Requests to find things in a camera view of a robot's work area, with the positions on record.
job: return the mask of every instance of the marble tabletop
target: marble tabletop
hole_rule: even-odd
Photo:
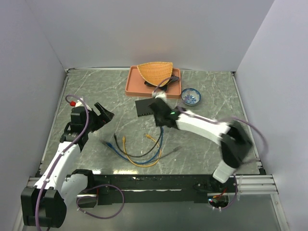
[[[127,163],[100,142],[102,139],[115,146],[113,140],[115,132],[122,146],[122,136],[125,135],[127,152],[140,155],[154,144],[145,137],[145,133],[156,139],[159,136],[160,129],[155,127],[152,115],[137,117],[135,100],[142,98],[125,95],[127,77],[128,70],[72,69],[68,71],[64,96],[67,94],[83,96],[90,107],[99,102],[115,114],[110,123],[89,134],[88,142],[69,172],[83,168],[91,169],[96,174],[212,174],[221,160],[219,146],[191,132],[164,128],[163,154],[177,146],[182,148],[160,160],[153,167],[136,167]],[[202,101],[195,107],[189,107],[190,110],[208,118],[237,116],[244,119],[243,109],[230,72],[182,70],[181,77],[182,89],[196,88],[202,95]],[[180,104],[181,100],[168,100],[168,103],[174,107]],[[63,97],[43,158],[41,173],[46,170],[57,151],[59,138],[70,120],[70,112],[71,107]],[[247,159],[255,156],[254,150],[251,150]],[[238,170],[238,174],[259,174],[257,164],[250,163],[243,166]]]

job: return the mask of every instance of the yellow cable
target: yellow cable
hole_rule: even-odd
[[[151,139],[151,140],[153,140],[153,141],[156,143],[156,140],[155,140],[152,136],[150,136],[149,134],[146,134],[146,138]],[[125,154],[126,154],[128,160],[129,160],[133,165],[138,166],[138,167],[151,167],[151,166],[156,165],[157,162],[159,161],[159,159],[158,159],[158,160],[156,160],[154,163],[152,163],[152,164],[150,164],[150,165],[138,165],[138,164],[136,164],[136,163],[135,163],[134,161],[132,161],[131,158],[127,155],[126,148],[125,148],[125,136],[123,137],[122,141],[123,141],[123,149],[124,149],[124,152],[125,152]],[[161,156],[162,156],[162,149],[159,149],[158,158],[160,158]]]

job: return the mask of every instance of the orange tray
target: orange tray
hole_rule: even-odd
[[[179,81],[168,86],[166,95],[168,99],[181,98],[181,72],[180,69],[174,68],[172,71],[174,76],[179,77]],[[125,94],[127,96],[137,97],[152,97],[152,92],[155,87],[148,87],[144,84],[144,79],[141,77],[137,66],[131,66],[126,82]]]

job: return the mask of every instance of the gray floor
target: gray floor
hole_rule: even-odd
[[[96,206],[87,211],[110,216],[120,204]],[[35,231],[28,227],[26,231]],[[192,202],[125,204],[122,212],[109,220],[89,217],[69,207],[64,224],[51,231],[280,231],[270,195],[241,196],[221,213],[208,204]]]
[[[237,116],[244,118],[243,109],[237,95],[230,72],[182,71],[182,89],[192,87],[200,91],[202,101],[190,108],[195,113],[208,118]],[[76,168],[94,170],[96,174],[212,174],[221,160],[219,147],[198,135],[186,131],[165,128],[163,153],[168,153],[177,146],[182,149],[170,157],[161,160],[156,166],[135,167],[116,156],[100,143],[100,139],[114,144],[116,132],[120,143],[122,136],[127,139],[127,151],[141,154],[148,150],[153,142],[145,138],[149,133],[158,137],[159,128],[155,127],[152,115],[137,117],[135,100],[141,99],[125,95],[128,70],[70,70],[64,95],[84,96],[93,107],[99,102],[115,117],[105,127],[89,135],[89,141],[81,155],[76,159],[70,172]],[[168,100],[171,106],[180,100]],[[70,119],[71,107],[62,99],[57,119],[52,130],[48,149],[41,166],[44,172],[54,157],[59,138]],[[248,158],[256,155],[252,150]],[[256,163],[244,166],[238,174],[259,174]]]

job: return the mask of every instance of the floral pattern bowl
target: floral pattern bowl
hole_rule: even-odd
[[[195,106],[201,101],[201,94],[194,88],[186,88],[181,93],[181,98],[188,106]]]

